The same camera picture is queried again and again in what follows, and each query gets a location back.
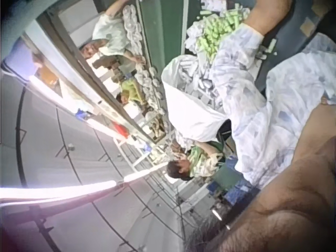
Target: hair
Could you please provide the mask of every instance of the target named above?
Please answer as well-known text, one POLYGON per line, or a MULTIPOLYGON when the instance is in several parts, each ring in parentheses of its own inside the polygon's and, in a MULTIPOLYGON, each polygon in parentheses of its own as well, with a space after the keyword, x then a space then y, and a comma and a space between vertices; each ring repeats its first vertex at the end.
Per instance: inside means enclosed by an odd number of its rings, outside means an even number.
POLYGON ((169 177, 176 179, 176 178, 180 178, 183 181, 189 181, 192 180, 193 177, 188 176, 185 173, 179 173, 180 171, 180 166, 178 164, 178 161, 170 161, 167 165, 167 174, 169 177))
POLYGON ((215 252, 220 251, 224 240, 230 235, 227 226, 232 224, 247 208, 258 194, 259 189, 253 188, 238 201, 229 211, 217 211, 222 216, 219 221, 214 215, 210 215, 202 224, 193 231, 185 246, 187 252, 215 252))
POLYGON ((167 165, 167 174, 173 179, 181 179, 184 177, 184 175, 180 173, 180 166, 178 163, 178 161, 169 161, 167 165))
POLYGON ((121 101, 121 92, 120 92, 119 94, 117 94, 117 96, 116 96, 115 98, 116 98, 116 100, 117 100, 120 104, 122 104, 122 101, 121 101))
POLYGON ((84 47, 85 47, 88 43, 90 43, 90 42, 84 43, 84 44, 81 45, 78 49, 79 49, 80 51, 82 51, 82 50, 84 49, 84 47))

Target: green fabric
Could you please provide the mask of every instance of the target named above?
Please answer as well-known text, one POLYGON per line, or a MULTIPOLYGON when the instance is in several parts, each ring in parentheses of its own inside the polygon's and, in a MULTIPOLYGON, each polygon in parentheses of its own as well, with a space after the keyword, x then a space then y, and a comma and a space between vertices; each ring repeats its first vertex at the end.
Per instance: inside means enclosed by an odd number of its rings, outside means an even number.
MULTIPOLYGON (((221 143, 211 141, 208 142, 208 144, 223 152, 224 147, 221 143)), ((235 186, 238 181, 243 179, 243 176, 226 167, 226 164, 223 164, 212 178, 223 190, 228 191, 235 186)))
POLYGON ((130 78, 128 80, 125 80, 122 84, 121 84, 121 89, 124 91, 128 91, 129 92, 129 100, 132 101, 139 101, 139 102, 143 102, 143 100, 140 98, 140 94, 139 91, 136 88, 135 85, 135 81, 134 78, 130 78))
POLYGON ((192 170, 200 161, 200 159, 203 159, 202 156, 205 156, 204 151, 200 147, 192 147, 191 153, 188 156, 188 160, 190 161, 190 170, 192 170))
POLYGON ((211 145, 212 147, 215 147, 220 152, 223 152, 223 150, 224 150, 224 146, 221 143, 218 143, 218 142, 215 142, 215 141, 210 141, 210 142, 207 142, 207 144, 211 145))

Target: white cloth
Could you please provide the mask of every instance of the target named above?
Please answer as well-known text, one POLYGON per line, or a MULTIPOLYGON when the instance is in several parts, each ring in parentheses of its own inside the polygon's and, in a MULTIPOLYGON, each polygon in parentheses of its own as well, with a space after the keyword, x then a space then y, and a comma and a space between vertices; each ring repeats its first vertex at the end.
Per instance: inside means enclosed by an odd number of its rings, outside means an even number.
POLYGON ((107 56, 123 55, 125 49, 130 50, 131 48, 121 17, 102 14, 92 34, 92 40, 96 39, 108 40, 105 46, 99 48, 99 51, 107 56))
POLYGON ((169 121, 184 138, 208 142, 216 138, 217 131, 227 120, 227 116, 203 104, 200 99, 179 90, 178 87, 186 85, 177 71, 183 57, 185 56, 173 59, 161 75, 169 121))
POLYGON ((267 100, 246 70, 263 36, 242 24, 221 42, 211 76, 232 121, 236 170, 260 188, 291 163, 301 131, 325 96, 336 103, 336 45, 317 34, 308 47, 273 68, 267 100))

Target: plastic bag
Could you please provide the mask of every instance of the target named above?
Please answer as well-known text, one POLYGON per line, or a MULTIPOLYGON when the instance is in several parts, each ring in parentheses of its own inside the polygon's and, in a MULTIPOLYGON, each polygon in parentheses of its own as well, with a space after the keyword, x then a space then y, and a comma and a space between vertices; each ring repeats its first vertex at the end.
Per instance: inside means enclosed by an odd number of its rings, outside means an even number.
POLYGON ((228 118, 203 104, 200 99, 177 89, 183 86, 178 71, 180 63, 191 58, 194 56, 178 56, 162 72, 169 120, 183 137, 208 142, 216 138, 217 131, 228 118))

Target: light blue patterned fabric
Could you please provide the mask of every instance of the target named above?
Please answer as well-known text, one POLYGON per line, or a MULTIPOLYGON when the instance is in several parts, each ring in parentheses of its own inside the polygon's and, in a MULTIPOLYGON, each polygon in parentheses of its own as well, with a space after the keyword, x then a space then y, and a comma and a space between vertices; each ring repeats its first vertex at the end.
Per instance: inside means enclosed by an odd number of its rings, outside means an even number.
POLYGON ((336 104, 336 45, 317 34, 299 53, 272 69, 265 99, 246 70, 263 36, 242 24, 223 39, 211 79, 232 121, 238 162, 235 169, 263 188, 291 163, 301 131, 326 97, 336 104))

